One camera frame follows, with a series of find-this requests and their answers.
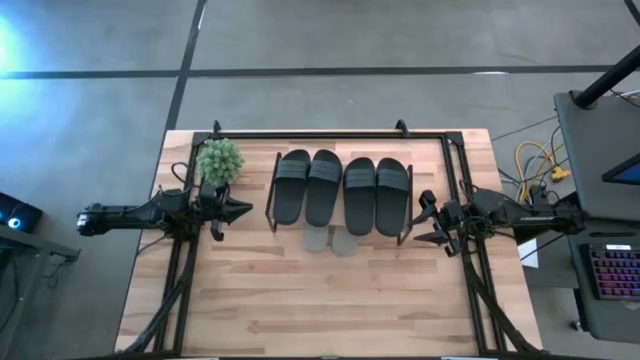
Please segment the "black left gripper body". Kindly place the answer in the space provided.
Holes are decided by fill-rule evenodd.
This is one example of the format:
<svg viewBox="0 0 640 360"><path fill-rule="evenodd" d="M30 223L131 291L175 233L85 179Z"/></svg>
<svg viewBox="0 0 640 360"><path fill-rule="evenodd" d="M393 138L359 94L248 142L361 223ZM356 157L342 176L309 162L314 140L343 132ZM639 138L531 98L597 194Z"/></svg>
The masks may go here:
<svg viewBox="0 0 640 360"><path fill-rule="evenodd" d="M210 221L210 232L214 240L222 242L224 233L221 230L222 223L225 221L224 205L229 186L226 182L212 185L203 182L199 190L199 206L204 221Z"/></svg>

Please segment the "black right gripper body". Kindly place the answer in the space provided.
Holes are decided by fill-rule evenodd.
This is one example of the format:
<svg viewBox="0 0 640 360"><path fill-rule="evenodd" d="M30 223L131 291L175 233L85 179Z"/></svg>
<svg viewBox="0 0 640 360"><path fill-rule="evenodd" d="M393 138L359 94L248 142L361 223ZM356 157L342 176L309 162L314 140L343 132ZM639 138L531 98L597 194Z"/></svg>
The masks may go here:
<svg viewBox="0 0 640 360"><path fill-rule="evenodd" d="M454 257L461 253L462 246L460 241L450 234L451 230L458 232L464 221L464 213L460 203L456 200L451 200L438 209L436 207L436 197L434 193L431 190L425 190L419 197L419 204L422 210L425 208L435 208L438 210L437 216L430 218L433 221L433 231L442 230L449 235L448 243L436 245L443 246L448 257Z"/></svg>

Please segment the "black slide sandal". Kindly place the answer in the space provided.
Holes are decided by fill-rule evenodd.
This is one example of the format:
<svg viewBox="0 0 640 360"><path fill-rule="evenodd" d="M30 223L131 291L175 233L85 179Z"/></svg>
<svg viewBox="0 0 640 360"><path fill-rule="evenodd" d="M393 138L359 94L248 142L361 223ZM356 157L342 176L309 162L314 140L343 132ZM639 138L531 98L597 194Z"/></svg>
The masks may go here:
<svg viewBox="0 0 640 360"><path fill-rule="evenodd" d="M393 158L383 158L376 169L376 229L387 237L398 236L406 217L409 175Z"/></svg>
<svg viewBox="0 0 640 360"><path fill-rule="evenodd" d="M370 158L356 158L345 168L343 199L347 231L354 236L369 234L376 202L375 166Z"/></svg>
<svg viewBox="0 0 640 360"><path fill-rule="evenodd" d="M281 159L275 174L273 204L273 217L278 224L298 221L310 166L310 155L304 149L290 151Z"/></svg>
<svg viewBox="0 0 640 360"><path fill-rule="evenodd" d="M314 227L327 226L332 218L342 178L342 163L329 150L318 150L311 162L307 183L305 220Z"/></svg>

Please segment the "grey slide sandal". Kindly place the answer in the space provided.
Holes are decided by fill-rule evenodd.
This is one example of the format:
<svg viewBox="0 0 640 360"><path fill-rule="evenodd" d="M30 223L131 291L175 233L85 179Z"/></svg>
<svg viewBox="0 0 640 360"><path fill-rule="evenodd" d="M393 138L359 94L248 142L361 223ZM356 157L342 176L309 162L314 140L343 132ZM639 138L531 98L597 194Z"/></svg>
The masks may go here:
<svg viewBox="0 0 640 360"><path fill-rule="evenodd" d="M359 237L350 234L345 227L336 227L331 240L332 251L337 256L353 256L358 248Z"/></svg>
<svg viewBox="0 0 640 360"><path fill-rule="evenodd" d="M305 223L303 225L303 248L311 253L324 251L329 245L329 227L315 227Z"/></svg>

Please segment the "green plant in patterned pot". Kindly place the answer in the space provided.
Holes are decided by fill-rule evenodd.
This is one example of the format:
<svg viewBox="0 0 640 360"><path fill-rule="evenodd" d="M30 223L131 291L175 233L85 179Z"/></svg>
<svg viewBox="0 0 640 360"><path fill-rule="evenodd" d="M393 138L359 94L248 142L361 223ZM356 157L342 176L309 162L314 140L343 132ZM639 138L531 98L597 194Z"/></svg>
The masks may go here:
<svg viewBox="0 0 640 360"><path fill-rule="evenodd" d="M196 162L200 175L211 185L235 182L244 165L238 147L228 138L208 141Z"/></svg>

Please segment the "white paper sheet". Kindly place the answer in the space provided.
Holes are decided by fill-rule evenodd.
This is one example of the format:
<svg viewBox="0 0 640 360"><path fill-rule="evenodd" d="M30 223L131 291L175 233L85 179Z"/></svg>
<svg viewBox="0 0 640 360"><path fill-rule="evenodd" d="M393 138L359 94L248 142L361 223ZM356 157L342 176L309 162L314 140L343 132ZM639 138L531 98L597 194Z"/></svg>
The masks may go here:
<svg viewBox="0 0 640 360"><path fill-rule="evenodd" d="M523 242L518 246L518 253L522 266L529 268L539 267L537 248L538 243L536 238Z"/></svg>

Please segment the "large grey desk top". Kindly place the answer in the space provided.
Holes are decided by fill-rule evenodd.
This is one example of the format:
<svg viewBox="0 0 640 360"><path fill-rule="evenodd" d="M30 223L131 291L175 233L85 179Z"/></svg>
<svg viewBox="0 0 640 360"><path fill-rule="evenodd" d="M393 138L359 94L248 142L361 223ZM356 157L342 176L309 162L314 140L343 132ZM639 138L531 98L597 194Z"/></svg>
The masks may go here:
<svg viewBox="0 0 640 360"><path fill-rule="evenodd" d="M640 108L610 96L590 109L577 106L569 93L553 100L582 210L591 218L640 222L640 183L603 180L640 155Z"/></svg>

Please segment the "backlit black keyboard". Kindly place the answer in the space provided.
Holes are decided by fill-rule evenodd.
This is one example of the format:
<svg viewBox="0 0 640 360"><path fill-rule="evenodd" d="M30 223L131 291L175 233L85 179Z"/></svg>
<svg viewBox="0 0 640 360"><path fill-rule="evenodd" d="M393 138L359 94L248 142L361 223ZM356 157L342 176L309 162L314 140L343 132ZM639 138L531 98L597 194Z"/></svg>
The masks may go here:
<svg viewBox="0 0 640 360"><path fill-rule="evenodd" d="M597 299L640 302L640 246L589 243L580 250Z"/></svg>

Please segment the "grey desk with keyboard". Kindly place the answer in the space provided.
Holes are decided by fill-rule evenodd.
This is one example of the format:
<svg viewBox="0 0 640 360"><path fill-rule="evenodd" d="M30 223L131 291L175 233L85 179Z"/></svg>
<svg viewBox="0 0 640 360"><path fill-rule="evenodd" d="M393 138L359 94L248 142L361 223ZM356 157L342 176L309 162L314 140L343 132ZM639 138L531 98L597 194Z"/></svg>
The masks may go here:
<svg viewBox="0 0 640 360"><path fill-rule="evenodd" d="M640 246L640 225L587 220L582 232L568 237L578 284L574 294L581 328L598 340L640 344L640 302L595 297L580 250L581 245L589 243Z"/></svg>

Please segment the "dark metal stand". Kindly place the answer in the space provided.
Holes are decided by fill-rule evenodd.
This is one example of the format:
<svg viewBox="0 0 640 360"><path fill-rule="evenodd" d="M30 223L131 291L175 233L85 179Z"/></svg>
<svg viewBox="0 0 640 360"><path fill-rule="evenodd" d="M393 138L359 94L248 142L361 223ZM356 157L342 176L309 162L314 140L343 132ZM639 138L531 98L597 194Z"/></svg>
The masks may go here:
<svg viewBox="0 0 640 360"><path fill-rule="evenodd" d="M80 250L5 225L0 225L0 244L14 247L13 258L16 263L23 260L24 264L17 272L17 294L10 304L8 320L6 324L0 321L0 360L5 360L33 304L49 258L55 255L64 258L65 262L75 262Z"/></svg>

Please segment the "screen with blue display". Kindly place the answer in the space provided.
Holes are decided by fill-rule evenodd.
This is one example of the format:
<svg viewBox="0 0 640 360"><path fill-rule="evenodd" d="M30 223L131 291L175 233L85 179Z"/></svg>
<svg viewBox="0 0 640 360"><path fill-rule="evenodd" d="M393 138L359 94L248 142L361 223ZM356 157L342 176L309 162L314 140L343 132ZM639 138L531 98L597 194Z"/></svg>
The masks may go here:
<svg viewBox="0 0 640 360"><path fill-rule="evenodd" d="M640 153L611 168L601 179L607 183L640 185Z"/></svg>

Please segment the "black device with blue light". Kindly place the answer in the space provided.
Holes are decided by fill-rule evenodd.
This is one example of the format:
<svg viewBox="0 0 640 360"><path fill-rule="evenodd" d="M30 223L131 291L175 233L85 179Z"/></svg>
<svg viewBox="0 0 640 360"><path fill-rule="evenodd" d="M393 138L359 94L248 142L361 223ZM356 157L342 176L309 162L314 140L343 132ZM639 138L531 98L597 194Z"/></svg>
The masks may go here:
<svg viewBox="0 0 640 360"><path fill-rule="evenodd" d="M35 206L0 192L0 224L9 228L33 233L43 211Z"/></svg>

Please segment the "black pole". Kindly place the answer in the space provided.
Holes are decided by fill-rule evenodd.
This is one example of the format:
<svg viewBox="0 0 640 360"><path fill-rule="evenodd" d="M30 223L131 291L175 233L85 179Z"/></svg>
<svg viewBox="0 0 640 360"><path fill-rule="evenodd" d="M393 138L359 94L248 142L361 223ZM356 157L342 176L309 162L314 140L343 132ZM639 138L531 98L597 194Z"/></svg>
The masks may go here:
<svg viewBox="0 0 640 360"><path fill-rule="evenodd" d="M584 91L572 94L575 105L591 107L600 97L640 67L640 45L607 70Z"/></svg>

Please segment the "black aluminium table frame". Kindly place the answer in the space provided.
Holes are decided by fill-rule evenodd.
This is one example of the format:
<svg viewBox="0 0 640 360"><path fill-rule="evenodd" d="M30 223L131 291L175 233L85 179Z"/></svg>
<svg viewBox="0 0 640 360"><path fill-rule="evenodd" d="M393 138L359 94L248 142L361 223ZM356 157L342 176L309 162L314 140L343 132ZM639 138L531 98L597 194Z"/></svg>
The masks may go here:
<svg viewBox="0 0 640 360"><path fill-rule="evenodd" d="M333 151L343 162L397 159L416 192L447 201L463 167L480 187L501 187L484 129L462 133L466 154L444 149L437 130L239 131L245 160L233 197L253 209L217 242L200 236L182 343L198 357L388 357L477 351L459 257L410 237L371 234L356 252L308 252L302 223L271 229L265 207L275 160L295 149Z"/></svg>

